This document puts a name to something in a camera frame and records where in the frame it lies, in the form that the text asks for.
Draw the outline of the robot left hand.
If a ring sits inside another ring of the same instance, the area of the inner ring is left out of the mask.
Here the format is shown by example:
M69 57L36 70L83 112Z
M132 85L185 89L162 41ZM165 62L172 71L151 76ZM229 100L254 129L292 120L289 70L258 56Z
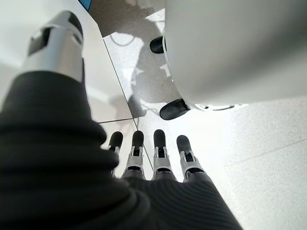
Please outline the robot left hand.
M184 135L177 138L183 182L160 129L152 180L143 174L141 131L122 177L114 176L122 134L101 147L106 133L91 118L82 49L82 26L70 11L31 37L0 113L1 229L241 229Z

